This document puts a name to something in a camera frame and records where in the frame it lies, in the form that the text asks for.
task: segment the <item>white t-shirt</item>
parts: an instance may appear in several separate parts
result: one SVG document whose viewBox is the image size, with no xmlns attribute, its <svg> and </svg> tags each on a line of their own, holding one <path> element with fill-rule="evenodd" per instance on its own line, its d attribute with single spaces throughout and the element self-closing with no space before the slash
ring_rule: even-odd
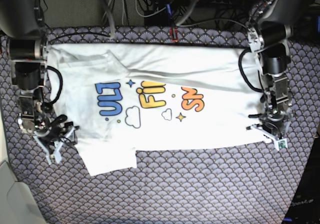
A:
<svg viewBox="0 0 320 224">
<path fill-rule="evenodd" d="M 246 131 L 261 113 L 238 69 L 242 50 L 131 44 L 62 44 L 48 65 L 63 76 L 54 105 L 79 125 L 76 148 L 90 175 L 136 168 L 136 150 L 216 149 L 266 141 Z M 259 87 L 251 54 L 243 59 Z M 52 99 L 59 88 L 49 72 Z"/>
</svg>

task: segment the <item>yellow star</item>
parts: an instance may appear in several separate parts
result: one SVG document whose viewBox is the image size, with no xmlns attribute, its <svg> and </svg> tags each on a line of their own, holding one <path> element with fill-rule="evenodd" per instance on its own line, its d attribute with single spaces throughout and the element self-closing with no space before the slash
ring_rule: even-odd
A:
<svg viewBox="0 0 320 224">
<path fill-rule="evenodd" d="M 180 120 L 180 122 L 182 122 L 182 120 L 183 120 L 184 118 L 186 118 L 186 116 L 183 116 L 183 115 L 181 114 L 181 112 L 180 112 L 180 115 L 177 116 L 176 118 L 178 118 L 178 119 Z"/>
</svg>

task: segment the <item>cloud graphic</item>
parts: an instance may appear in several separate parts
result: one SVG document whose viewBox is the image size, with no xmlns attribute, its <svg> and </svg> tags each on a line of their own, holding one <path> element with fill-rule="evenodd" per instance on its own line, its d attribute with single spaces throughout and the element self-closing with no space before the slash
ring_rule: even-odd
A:
<svg viewBox="0 0 320 224">
<path fill-rule="evenodd" d="M 134 127 L 136 129 L 141 127 L 139 107 L 137 106 L 129 107 L 125 111 L 125 114 L 126 114 L 125 123 L 128 126 Z"/>
<path fill-rule="evenodd" d="M 162 112 L 161 115 L 167 121 L 171 121 L 172 120 L 172 111 L 171 111 L 171 109 L 165 110 L 164 112 Z"/>
</svg>

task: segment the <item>blue star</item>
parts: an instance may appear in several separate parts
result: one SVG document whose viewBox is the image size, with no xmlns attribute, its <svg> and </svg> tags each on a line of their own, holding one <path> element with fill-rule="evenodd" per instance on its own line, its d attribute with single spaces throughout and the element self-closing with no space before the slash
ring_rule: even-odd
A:
<svg viewBox="0 0 320 224">
<path fill-rule="evenodd" d="M 133 84 L 136 84 L 136 83 L 130 80 L 129 82 L 127 82 L 127 84 L 130 86 L 130 88 L 132 88 Z"/>
</svg>

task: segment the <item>star graphic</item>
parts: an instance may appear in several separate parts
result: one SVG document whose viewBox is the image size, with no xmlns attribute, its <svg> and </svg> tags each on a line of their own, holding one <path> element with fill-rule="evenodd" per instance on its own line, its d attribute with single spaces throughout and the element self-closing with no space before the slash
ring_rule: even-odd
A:
<svg viewBox="0 0 320 224">
<path fill-rule="evenodd" d="M 181 114 L 181 112 L 180 112 L 180 115 L 177 116 L 176 118 L 179 119 L 180 122 L 182 122 L 182 120 L 183 120 L 184 118 L 186 118 L 186 116 L 183 116 L 183 115 Z"/>
<path fill-rule="evenodd" d="M 129 82 L 127 82 L 127 84 L 130 86 L 130 88 L 132 88 L 133 84 L 136 84 L 136 83 L 130 80 Z"/>
</svg>

